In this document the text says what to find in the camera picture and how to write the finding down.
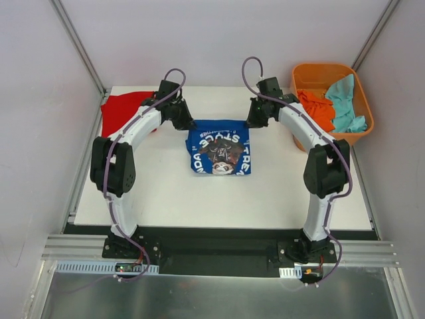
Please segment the blue t shirt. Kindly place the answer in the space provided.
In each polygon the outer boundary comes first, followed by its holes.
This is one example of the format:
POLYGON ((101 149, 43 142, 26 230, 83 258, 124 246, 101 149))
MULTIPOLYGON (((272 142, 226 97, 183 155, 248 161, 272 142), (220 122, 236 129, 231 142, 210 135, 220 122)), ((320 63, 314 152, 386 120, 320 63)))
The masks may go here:
POLYGON ((243 120, 196 120, 186 148, 191 169, 211 175, 249 175, 250 132, 243 120))

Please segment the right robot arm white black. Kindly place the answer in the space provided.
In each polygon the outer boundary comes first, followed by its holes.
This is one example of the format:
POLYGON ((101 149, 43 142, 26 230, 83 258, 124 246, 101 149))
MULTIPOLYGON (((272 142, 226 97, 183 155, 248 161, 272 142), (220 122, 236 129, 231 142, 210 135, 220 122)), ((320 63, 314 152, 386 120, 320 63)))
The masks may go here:
POLYGON ((275 77, 257 83, 246 120, 249 128, 268 126, 271 118, 285 126, 307 153, 303 172, 310 193, 307 218, 299 239, 287 246, 285 256, 306 264, 316 261, 329 247, 333 204, 353 188, 350 146, 320 128, 293 94, 284 94, 275 77))

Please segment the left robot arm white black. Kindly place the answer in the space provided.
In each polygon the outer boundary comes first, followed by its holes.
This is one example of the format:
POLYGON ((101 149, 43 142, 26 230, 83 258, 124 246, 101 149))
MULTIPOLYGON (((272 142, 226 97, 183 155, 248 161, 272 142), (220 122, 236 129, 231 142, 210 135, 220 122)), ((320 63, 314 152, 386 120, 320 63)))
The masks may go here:
POLYGON ((166 121, 180 131, 196 127, 183 98, 183 85, 163 79, 120 129, 107 137, 95 138, 92 144, 90 180, 102 192, 112 222, 108 246, 127 259, 148 259, 135 235, 137 220, 132 212, 131 189, 136 180, 134 151, 166 121))

